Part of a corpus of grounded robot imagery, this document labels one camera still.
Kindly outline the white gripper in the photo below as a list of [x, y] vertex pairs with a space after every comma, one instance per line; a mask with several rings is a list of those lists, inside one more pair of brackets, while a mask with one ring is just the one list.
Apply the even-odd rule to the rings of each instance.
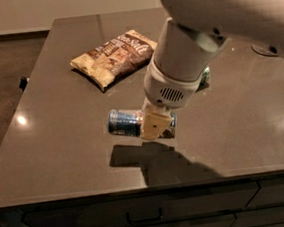
[[141, 137], [154, 141], [172, 122], [170, 109], [183, 108], [200, 86], [201, 72], [189, 67], [181, 78], [166, 75], [152, 57], [145, 73], [143, 88], [145, 99], [140, 127]]

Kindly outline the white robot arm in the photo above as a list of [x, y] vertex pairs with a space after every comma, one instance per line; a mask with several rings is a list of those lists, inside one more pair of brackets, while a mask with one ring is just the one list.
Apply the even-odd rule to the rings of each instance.
[[144, 79], [141, 137], [154, 141], [199, 88], [228, 39], [248, 39], [284, 58], [284, 0], [161, 0], [169, 17]]

